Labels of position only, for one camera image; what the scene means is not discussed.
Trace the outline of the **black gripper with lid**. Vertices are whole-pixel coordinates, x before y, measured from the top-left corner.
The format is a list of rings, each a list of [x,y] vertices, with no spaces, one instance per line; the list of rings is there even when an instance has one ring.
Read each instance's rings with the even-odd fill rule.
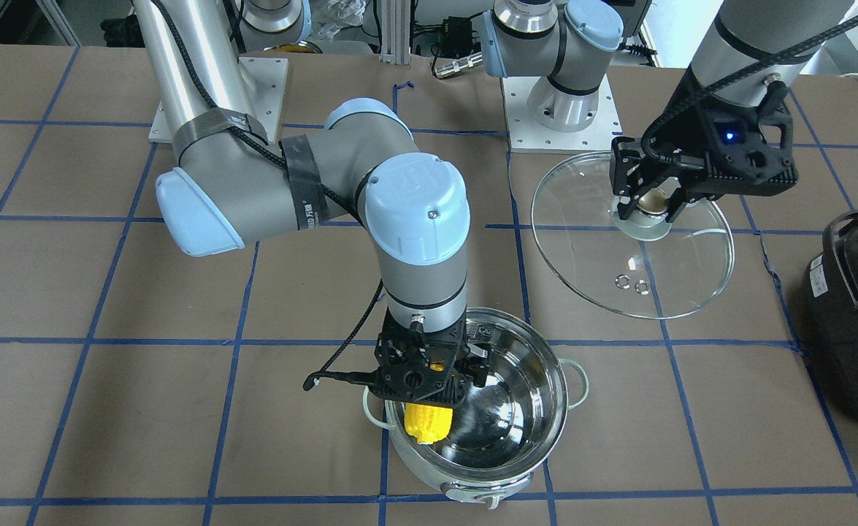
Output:
[[[789,92],[782,80],[765,86],[744,107],[707,96],[662,124],[651,137],[660,156],[677,164],[652,159],[643,152],[640,139],[616,137],[611,143],[612,192],[618,197],[616,212],[628,220],[642,194],[654,180],[676,178],[669,195],[665,222],[672,224],[694,197],[720,194],[773,196],[798,183],[792,157],[792,117],[784,99]]]

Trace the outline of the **black gripper with corn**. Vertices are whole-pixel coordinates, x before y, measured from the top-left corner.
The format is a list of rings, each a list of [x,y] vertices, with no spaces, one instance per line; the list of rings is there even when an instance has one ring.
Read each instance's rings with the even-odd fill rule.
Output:
[[[439,332],[425,332],[419,321],[408,327],[386,319],[375,347],[378,369],[368,390],[383,400],[455,408],[469,387],[485,387],[489,350],[468,341],[467,321]]]

